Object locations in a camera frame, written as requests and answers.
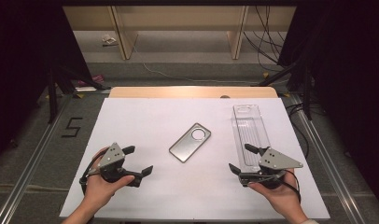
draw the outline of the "floor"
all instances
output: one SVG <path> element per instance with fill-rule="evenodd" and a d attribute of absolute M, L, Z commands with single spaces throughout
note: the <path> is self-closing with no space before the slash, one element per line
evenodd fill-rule
<path fill-rule="evenodd" d="M 281 69 L 266 57 L 259 58 L 246 39 L 240 58 L 232 60 L 223 32 L 140 32 L 133 55 L 127 61 L 120 58 L 117 47 L 102 47 L 103 36 L 115 37 L 114 32 L 75 34 L 91 73 L 104 75 L 106 86 L 249 86 L 274 74 L 275 71 L 271 70 Z M 256 46 L 260 44 L 253 33 L 247 35 Z M 276 45 L 283 44 L 280 35 L 285 36 L 272 34 Z M 261 48 L 272 58 L 276 54 L 270 44 L 263 42 Z M 300 93 L 286 90 L 287 79 L 283 77 L 272 85 L 285 106 L 301 101 Z M 59 94 L 59 119 L 48 124 L 47 94 L 40 96 L 38 106 L 15 138 L 18 145 L 7 148 L 0 157 L 0 211 L 11 211 L 7 219 L 10 223 L 62 221 L 60 209 L 106 97 L 106 92 L 87 91 L 74 97 Z M 313 92 L 313 100 L 316 99 L 317 94 Z M 298 127 L 295 131 L 304 153 L 309 151 L 307 162 L 330 211 L 331 219 L 319 222 L 378 224 L 379 202 L 350 155 L 345 153 L 329 116 L 318 104 L 313 104 L 311 111 L 312 121 L 305 119 L 302 112 L 294 114 L 292 121 Z M 63 137 L 75 133 L 66 129 L 70 120 L 72 126 L 80 127 L 77 137 Z M 323 159 L 326 155 L 330 157 L 327 161 Z M 22 192 L 17 194 L 19 199 L 6 203 L 18 190 L 18 181 L 23 179 L 26 183 Z M 345 204 L 348 199 L 354 201 L 354 206 Z M 94 223 L 120 222 L 96 219 Z"/>

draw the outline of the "white tabletop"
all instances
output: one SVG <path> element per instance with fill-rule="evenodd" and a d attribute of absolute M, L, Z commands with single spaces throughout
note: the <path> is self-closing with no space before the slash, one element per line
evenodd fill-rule
<path fill-rule="evenodd" d="M 270 99 L 109 98 L 98 120 L 63 206 L 69 216 L 83 195 L 78 180 L 102 147 L 136 146 L 123 167 L 134 172 L 154 166 L 140 188 L 120 189 L 96 217 L 139 221 L 262 221 L 282 219 L 257 192 L 239 183 L 228 163 L 239 166 L 232 130 L 234 105 L 258 105 L 271 147 L 304 164 L 295 173 L 302 207 L 315 219 L 330 218 L 283 103 Z M 169 147 L 194 123 L 210 138 L 182 163 Z"/>

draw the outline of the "white table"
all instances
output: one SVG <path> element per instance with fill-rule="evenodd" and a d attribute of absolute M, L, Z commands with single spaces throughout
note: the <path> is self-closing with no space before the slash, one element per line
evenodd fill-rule
<path fill-rule="evenodd" d="M 152 99 L 109 98 L 100 111 L 61 217 L 83 196 L 78 180 L 102 147 L 136 146 L 123 167 L 140 172 L 154 166 L 140 188 L 119 190 L 96 217 L 138 221 L 262 221 L 282 219 L 255 191 L 243 188 L 228 163 L 239 165 L 232 131 L 232 106 L 258 105 L 271 147 L 301 161 L 296 169 L 302 207 L 308 217 L 330 218 L 302 154 L 287 112 L 278 98 Z M 169 147 L 195 122 L 212 135 L 186 163 Z"/>

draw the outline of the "table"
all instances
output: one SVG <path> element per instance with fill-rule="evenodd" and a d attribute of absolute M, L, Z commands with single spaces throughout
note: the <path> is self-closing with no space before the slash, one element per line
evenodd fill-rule
<path fill-rule="evenodd" d="M 61 212 L 67 217 L 82 199 L 78 179 L 93 154 L 117 141 L 135 145 L 124 166 L 140 171 L 154 165 L 140 188 L 119 190 L 96 217 L 137 221 L 261 221 L 282 219 L 269 203 L 243 188 L 228 163 L 238 164 L 232 135 L 232 105 L 260 107 L 271 146 L 303 161 L 296 171 L 302 206 L 315 219 L 330 218 L 299 147 L 288 115 L 272 88 L 143 87 L 115 88 L 105 99 L 77 176 Z M 228 95 L 231 99 L 216 99 Z M 185 163 L 168 152 L 194 122 L 212 132 L 210 139 Z"/>

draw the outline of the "metal plate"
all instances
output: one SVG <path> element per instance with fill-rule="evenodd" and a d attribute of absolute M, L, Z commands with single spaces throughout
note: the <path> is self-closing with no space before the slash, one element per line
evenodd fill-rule
<path fill-rule="evenodd" d="M 195 123 L 169 148 L 169 151 L 180 161 L 186 162 L 210 135 L 209 130 L 201 124 Z"/>

